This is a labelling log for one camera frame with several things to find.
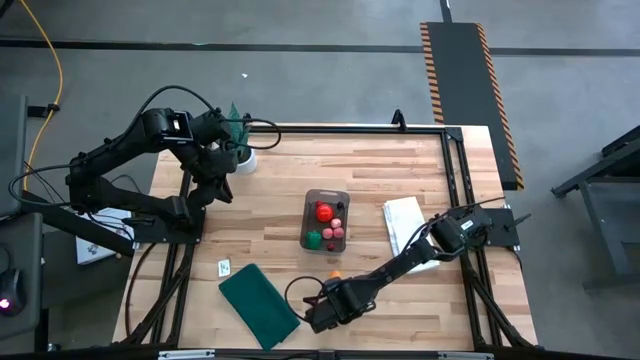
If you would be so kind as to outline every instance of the white paper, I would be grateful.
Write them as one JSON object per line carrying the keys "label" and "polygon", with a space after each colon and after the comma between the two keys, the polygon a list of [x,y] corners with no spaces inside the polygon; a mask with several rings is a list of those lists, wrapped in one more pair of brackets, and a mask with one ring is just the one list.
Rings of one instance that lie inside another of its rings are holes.
{"label": "white paper", "polygon": [[[89,216],[87,216],[86,214],[78,215],[78,216],[85,218],[87,220],[90,220]],[[122,236],[127,240],[129,240],[129,236],[125,234],[125,231],[128,232],[129,235],[131,235],[131,238],[134,237],[133,228],[131,228],[128,225],[125,225],[121,220],[119,220],[119,219],[130,218],[131,217],[130,211],[113,209],[113,208],[105,208],[100,210],[96,214],[93,214],[93,217],[98,221],[104,222],[111,226],[118,227],[118,229],[114,229],[108,226],[103,226],[98,224],[105,229],[111,230],[116,234],[119,234],[120,236]],[[131,247],[134,249],[138,249],[139,244],[132,243]],[[79,265],[90,264],[92,262],[98,261],[100,259],[104,259],[114,254],[115,252],[113,250],[105,249],[102,246],[95,245],[85,239],[82,239],[76,236],[76,259]]]}
{"label": "white paper", "polygon": [[[387,223],[387,230],[389,231],[391,251],[394,256],[397,256],[400,251],[404,249],[407,242],[409,242],[411,235],[413,235],[416,229],[424,224],[424,216],[422,215],[422,210],[415,196],[387,201],[383,205],[383,212]],[[433,245],[431,234],[427,236],[427,240]],[[439,261],[431,260],[425,264],[414,267],[409,271],[409,274],[432,269],[438,265],[440,265]]]}

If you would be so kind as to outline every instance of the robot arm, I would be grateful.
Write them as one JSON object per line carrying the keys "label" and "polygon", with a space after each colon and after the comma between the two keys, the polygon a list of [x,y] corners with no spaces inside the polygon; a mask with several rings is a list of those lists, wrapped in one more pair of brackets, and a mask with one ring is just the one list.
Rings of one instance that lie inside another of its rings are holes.
{"label": "robot arm", "polygon": [[[167,225],[192,224],[190,209],[200,209],[214,199],[229,203],[232,195],[226,174],[235,171],[237,157],[227,148],[231,131],[219,109],[197,118],[172,109],[150,109],[127,130],[89,153],[71,160],[65,181],[72,206],[80,212],[96,212],[105,207],[158,216]],[[210,145],[218,142],[216,149]],[[181,168],[192,174],[197,188],[188,198],[158,199],[113,186],[102,175],[144,153],[170,150]]]}
{"label": "robot arm", "polygon": [[[348,324],[375,309],[375,298],[380,289],[418,264],[430,260],[455,260],[467,248],[483,241],[492,226],[491,218],[479,205],[451,209],[431,219],[419,230],[418,240],[373,272],[344,280],[329,279],[319,296],[304,299],[312,306],[305,312],[304,319],[315,333]],[[429,232],[439,248],[431,246],[427,240]]]}

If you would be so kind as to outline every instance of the green towel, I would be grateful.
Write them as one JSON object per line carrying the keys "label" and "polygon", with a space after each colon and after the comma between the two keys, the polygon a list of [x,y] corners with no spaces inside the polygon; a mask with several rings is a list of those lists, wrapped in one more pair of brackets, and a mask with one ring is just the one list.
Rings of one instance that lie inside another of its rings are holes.
{"label": "green towel", "polygon": [[276,346],[300,325],[284,299],[256,264],[249,264],[218,288],[249,326],[263,350]]}

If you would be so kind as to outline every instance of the yellow cable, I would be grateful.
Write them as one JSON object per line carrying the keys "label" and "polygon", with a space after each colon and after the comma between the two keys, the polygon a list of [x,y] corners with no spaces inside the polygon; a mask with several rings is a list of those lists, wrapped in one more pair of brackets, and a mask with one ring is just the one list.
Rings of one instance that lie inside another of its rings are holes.
{"label": "yellow cable", "polygon": [[[55,105],[58,105],[59,102],[60,102],[60,95],[62,95],[62,86],[64,84],[64,76],[62,75],[62,65],[60,65],[60,59],[58,59],[58,54],[56,53],[56,49],[54,49],[53,45],[51,45],[51,41],[49,41],[49,37],[47,36],[46,31],[44,31],[44,29],[40,25],[40,22],[38,21],[38,19],[36,19],[36,16],[33,15],[33,13],[31,12],[31,9],[29,9],[29,5],[27,5],[27,2],[25,0],[20,0],[20,2],[22,3],[22,6],[24,6],[24,9],[27,10],[27,13],[29,13],[29,16],[31,16],[31,19],[33,20],[33,22],[36,24],[36,26],[40,30],[40,33],[42,34],[42,37],[47,42],[47,45],[49,45],[49,49],[51,49],[51,53],[53,54],[53,58],[56,60],[56,65],[58,66],[58,76],[60,78],[60,81],[59,81],[59,85],[58,85],[58,95],[56,95],[56,100],[53,103]],[[38,147],[38,142],[40,141],[40,136],[44,132],[44,129],[47,127],[47,125],[49,125],[49,121],[51,121],[51,118],[53,117],[53,113],[54,113],[53,110],[49,110],[49,114],[47,115],[47,119],[44,121],[44,123],[40,127],[40,130],[38,131],[38,135],[36,135],[36,139],[34,140],[33,146],[31,147],[31,153],[29,154],[29,160],[27,161],[27,164],[29,164],[29,166],[31,166],[31,161],[33,161],[33,156],[35,155],[36,148]],[[29,177],[26,176],[24,178],[24,183],[23,183],[23,188],[25,190],[28,190],[28,184],[27,184],[28,180],[29,180]]]}

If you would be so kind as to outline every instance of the green plant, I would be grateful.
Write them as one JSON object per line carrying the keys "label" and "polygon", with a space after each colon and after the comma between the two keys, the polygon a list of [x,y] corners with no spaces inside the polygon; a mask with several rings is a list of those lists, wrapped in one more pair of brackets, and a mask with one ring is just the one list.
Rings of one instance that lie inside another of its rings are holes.
{"label": "green plant", "polygon": [[[229,111],[228,118],[230,120],[241,120],[240,113],[236,108],[236,104],[231,103],[231,110]],[[251,156],[251,149],[246,146],[249,143],[249,130],[251,129],[244,122],[232,122],[230,123],[231,127],[231,140],[236,144],[236,151],[238,154],[238,163],[243,163],[249,160]]]}

